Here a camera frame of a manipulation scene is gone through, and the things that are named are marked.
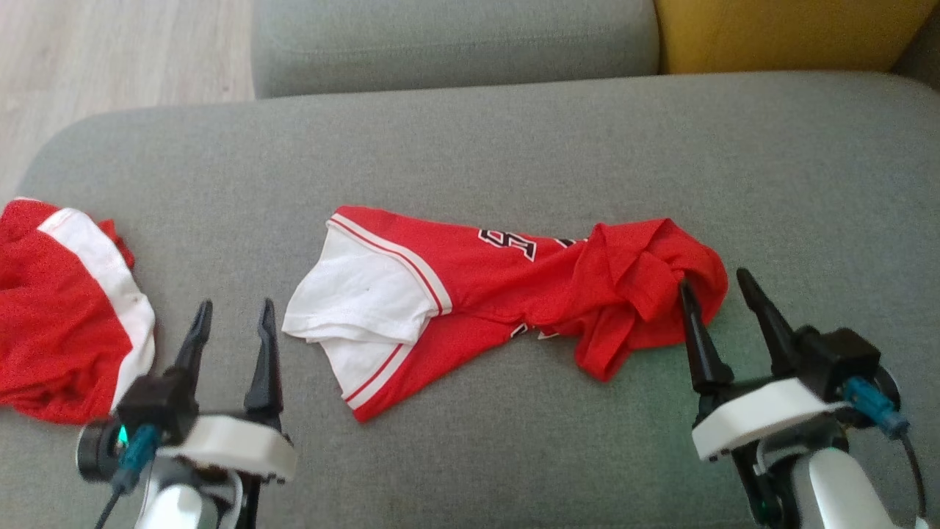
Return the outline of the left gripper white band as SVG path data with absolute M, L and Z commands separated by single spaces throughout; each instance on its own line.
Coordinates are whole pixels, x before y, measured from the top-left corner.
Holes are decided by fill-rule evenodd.
M 184 336 L 173 372 L 188 389 L 198 385 L 214 304 L 204 299 Z M 283 429 L 283 389 L 275 306 L 266 298 L 261 340 L 245 394 L 247 420 L 213 414 L 197 418 L 179 445 L 158 449 L 158 529 L 256 529 L 262 486 L 291 482 L 298 455 Z

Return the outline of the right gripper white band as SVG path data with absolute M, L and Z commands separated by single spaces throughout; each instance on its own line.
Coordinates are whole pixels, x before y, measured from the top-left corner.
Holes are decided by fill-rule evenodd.
M 794 376 L 795 332 L 748 268 L 737 269 L 775 378 Z M 701 395 L 692 440 L 703 461 L 728 459 L 759 527 L 850 527 L 853 459 L 845 425 L 820 413 L 820 400 L 795 378 L 728 398 L 733 371 L 715 348 L 688 280 L 679 284 L 693 391 Z

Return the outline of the red shorts white band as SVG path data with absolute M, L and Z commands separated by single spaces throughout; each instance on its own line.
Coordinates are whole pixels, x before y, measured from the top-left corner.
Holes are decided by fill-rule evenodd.
M 0 213 L 0 406 L 53 424 L 108 415 L 156 355 L 156 316 L 113 220 L 33 198 Z

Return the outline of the red jersey shirt white sleeves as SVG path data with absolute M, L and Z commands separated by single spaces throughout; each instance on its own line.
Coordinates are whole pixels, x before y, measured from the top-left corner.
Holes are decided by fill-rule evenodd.
M 325 351 L 360 422 L 531 331 L 577 338 L 576 364 L 610 381 L 684 341 L 682 282 L 705 323 L 729 290 L 718 253 L 667 218 L 563 239 L 342 206 L 326 227 L 282 331 Z

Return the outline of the yellow sofa cushion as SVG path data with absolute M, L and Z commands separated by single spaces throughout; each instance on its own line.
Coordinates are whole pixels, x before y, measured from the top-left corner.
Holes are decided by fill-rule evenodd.
M 888 71 L 940 0 L 654 0 L 666 74 Z

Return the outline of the large grey sofa seat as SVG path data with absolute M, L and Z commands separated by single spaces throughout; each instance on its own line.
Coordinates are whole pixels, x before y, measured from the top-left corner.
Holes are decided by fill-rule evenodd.
M 940 529 L 940 93 L 897 75 L 664 75 L 165 107 L 71 125 L 16 195 L 115 220 L 171 361 L 200 302 L 205 409 L 237 409 L 325 220 L 356 204 L 538 237 L 670 217 L 790 324 L 882 352 Z M 316 346 L 279 339 L 295 480 L 258 529 L 752 526 L 702 462 L 682 346 L 611 382 L 530 334 L 366 424 Z

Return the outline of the grey sofa cushion with seam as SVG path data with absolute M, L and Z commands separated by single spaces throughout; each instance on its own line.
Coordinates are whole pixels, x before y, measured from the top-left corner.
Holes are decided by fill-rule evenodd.
M 654 0 L 254 0 L 258 99 L 659 69 Z

